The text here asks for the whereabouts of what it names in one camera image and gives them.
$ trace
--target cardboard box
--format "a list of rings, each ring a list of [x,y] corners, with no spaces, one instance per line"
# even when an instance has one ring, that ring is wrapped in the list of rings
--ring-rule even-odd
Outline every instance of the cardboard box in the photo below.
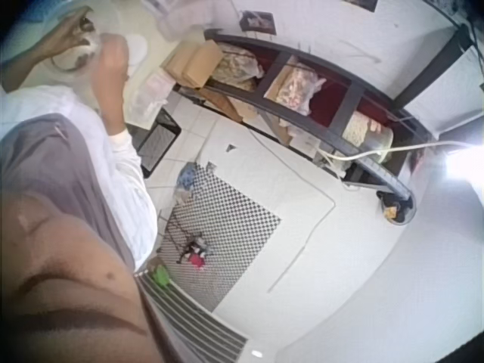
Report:
[[[180,85],[191,87],[191,84],[183,79],[183,70],[186,68],[190,59],[200,47],[194,42],[182,42],[175,49],[174,55],[163,67],[164,70]]]
[[[201,88],[219,65],[224,54],[213,40],[204,42],[183,69],[183,79],[194,88]]]

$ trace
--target black and white checkered rug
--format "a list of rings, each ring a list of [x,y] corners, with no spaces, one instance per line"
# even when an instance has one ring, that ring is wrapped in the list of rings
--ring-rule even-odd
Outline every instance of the black and white checkered rug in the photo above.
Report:
[[[161,258],[170,277],[203,307],[213,311],[237,283],[280,219],[235,188],[197,166],[192,197],[172,211],[163,235]],[[190,236],[202,234],[206,265],[186,259],[176,264]]]

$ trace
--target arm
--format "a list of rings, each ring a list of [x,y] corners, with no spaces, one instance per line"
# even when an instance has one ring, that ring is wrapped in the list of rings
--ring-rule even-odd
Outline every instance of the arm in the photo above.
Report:
[[[19,54],[1,66],[0,82],[6,92],[15,91],[25,81],[33,67],[45,59],[64,53],[78,45],[86,45],[85,31],[92,31],[92,25],[81,29],[81,20],[90,11],[80,8],[71,17],[61,21],[49,34],[31,49]]]
[[[126,130],[123,90],[128,79],[129,50],[122,36],[103,34],[101,56],[92,72],[92,91],[109,136]]]

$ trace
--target bright light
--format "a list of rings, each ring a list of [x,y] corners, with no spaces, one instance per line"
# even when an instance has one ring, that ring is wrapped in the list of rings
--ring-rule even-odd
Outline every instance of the bright light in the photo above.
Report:
[[[470,147],[448,155],[447,175],[484,185],[484,147]]]
[[[253,350],[252,355],[257,358],[262,358],[262,353],[259,352],[258,350]]]

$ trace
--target white cable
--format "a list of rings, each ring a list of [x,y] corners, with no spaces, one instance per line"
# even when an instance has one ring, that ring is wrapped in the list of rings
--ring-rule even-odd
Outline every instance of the white cable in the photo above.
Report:
[[[390,149],[370,150],[370,151],[365,151],[364,153],[352,155],[350,157],[338,157],[337,155],[330,154],[327,151],[324,151],[321,149],[319,149],[318,152],[322,153],[323,155],[331,159],[340,160],[340,161],[352,161],[352,160],[360,159],[362,157],[367,157],[368,155],[373,155],[373,154],[394,153],[396,151],[423,149],[424,147],[443,146],[443,145],[452,145],[452,146],[459,146],[459,147],[477,146],[475,144],[468,144],[468,143],[459,142],[459,141],[437,141],[437,142],[430,142],[429,144],[418,144],[418,145],[410,145],[410,146],[391,147]]]

